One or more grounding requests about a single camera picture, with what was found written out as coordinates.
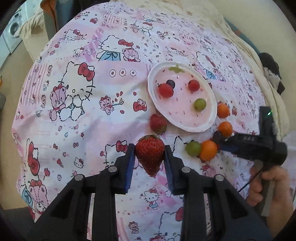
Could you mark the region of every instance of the bed sheet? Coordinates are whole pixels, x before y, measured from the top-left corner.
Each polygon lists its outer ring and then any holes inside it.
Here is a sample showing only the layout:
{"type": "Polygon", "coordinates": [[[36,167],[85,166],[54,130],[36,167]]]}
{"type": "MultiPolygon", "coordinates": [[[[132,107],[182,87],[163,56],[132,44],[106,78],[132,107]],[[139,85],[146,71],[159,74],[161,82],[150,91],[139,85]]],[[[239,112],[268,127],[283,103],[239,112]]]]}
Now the bed sheet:
{"type": "MultiPolygon", "coordinates": [[[[258,132],[264,96],[233,42],[183,16],[104,3],[79,13],[51,39],[22,88],[12,126],[22,157],[17,190],[35,220],[76,174],[98,174],[124,155],[129,143],[152,133],[150,116],[159,113],[147,92],[147,76],[166,60],[198,71],[230,116],[217,117],[198,134],[169,125],[160,138],[202,175],[222,174],[236,189],[248,181],[250,161],[219,151],[202,163],[184,151],[186,142],[211,138],[225,120],[237,132],[258,132]]],[[[247,190],[241,194],[246,197],[247,190]]],[[[151,178],[136,159],[128,195],[116,196],[120,240],[177,241],[182,199],[171,195],[163,164],[151,178]]]]}

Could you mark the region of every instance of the orange cloth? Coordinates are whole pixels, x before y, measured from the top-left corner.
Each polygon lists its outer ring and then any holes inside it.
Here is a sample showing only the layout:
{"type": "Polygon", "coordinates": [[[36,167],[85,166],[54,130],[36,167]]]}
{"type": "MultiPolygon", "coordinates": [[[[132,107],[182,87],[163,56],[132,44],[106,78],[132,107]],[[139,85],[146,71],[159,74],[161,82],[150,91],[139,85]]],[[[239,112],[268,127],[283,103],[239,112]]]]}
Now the orange cloth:
{"type": "Polygon", "coordinates": [[[57,30],[58,30],[57,13],[55,10],[55,6],[56,6],[56,0],[43,0],[40,3],[40,7],[43,9],[43,11],[45,13],[49,14],[53,18],[55,31],[57,32],[57,30]]]}

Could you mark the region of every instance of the grape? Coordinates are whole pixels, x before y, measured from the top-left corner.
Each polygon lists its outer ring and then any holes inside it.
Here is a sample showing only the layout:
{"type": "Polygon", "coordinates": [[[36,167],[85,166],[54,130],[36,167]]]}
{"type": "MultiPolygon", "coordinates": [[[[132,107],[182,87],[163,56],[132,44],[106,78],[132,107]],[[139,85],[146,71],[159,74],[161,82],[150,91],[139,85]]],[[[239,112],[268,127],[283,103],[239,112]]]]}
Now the grape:
{"type": "Polygon", "coordinates": [[[200,89],[200,84],[197,80],[190,80],[188,82],[188,88],[190,91],[198,91],[200,89]]]}
{"type": "Polygon", "coordinates": [[[175,88],[176,84],[173,80],[167,80],[166,82],[167,84],[169,84],[173,89],[175,88]]]}
{"type": "Polygon", "coordinates": [[[174,94],[173,88],[169,84],[160,84],[158,86],[159,94],[165,98],[170,98],[174,94]]]}
{"type": "Polygon", "coordinates": [[[196,101],[194,101],[193,107],[195,108],[195,110],[197,111],[202,111],[205,109],[205,107],[207,106],[207,103],[205,102],[204,99],[199,98],[196,101]]]}
{"type": "Polygon", "coordinates": [[[185,146],[185,151],[188,153],[190,156],[199,156],[200,152],[202,150],[202,146],[200,143],[192,141],[187,143],[185,146]]]}

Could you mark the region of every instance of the red strawberry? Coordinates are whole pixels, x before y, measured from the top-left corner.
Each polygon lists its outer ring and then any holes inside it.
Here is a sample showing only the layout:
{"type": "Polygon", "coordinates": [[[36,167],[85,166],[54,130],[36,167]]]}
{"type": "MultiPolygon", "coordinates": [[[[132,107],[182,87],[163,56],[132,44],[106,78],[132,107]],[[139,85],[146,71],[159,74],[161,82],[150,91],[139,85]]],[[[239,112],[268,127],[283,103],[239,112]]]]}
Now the red strawberry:
{"type": "Polygon", "coordinates": [[[156,134],[161,135],[166,131],[168,127],[168,121],[163,117],[153,114],[150,118],[150,128],[156,134]]]}
{"type": "Polygon", "coordinates": [[[135,154],[147,174],[155,177],[159,171],[165,152],[165,144],[155,135],[147,135],[138,140],[135,154]]]}

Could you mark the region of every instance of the white plate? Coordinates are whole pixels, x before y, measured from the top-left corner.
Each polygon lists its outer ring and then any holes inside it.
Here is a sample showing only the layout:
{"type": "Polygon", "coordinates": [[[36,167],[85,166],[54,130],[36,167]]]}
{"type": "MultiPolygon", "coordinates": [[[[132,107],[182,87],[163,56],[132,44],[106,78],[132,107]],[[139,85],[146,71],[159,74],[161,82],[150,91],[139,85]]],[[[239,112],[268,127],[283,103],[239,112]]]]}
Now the white plate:
{"type": "Polygon", "coordinates": [[[148,75],[148,92],[156,109],[173,125],[188,132],[203,132],[209,129],[217,116],[217,102],[208,82],[194,69],[187,65],[166,61],[155,65],[148,75]],[[163,98],[158,93],[158,84],[165,83],[168,79],[175,82],[174,95],[163,98]],[[187,83],[196,79],[200,89],[191,93],[187,83]],[[197,98],[206,100],[207,106],[202,112],[193,108],[197,98]]]}

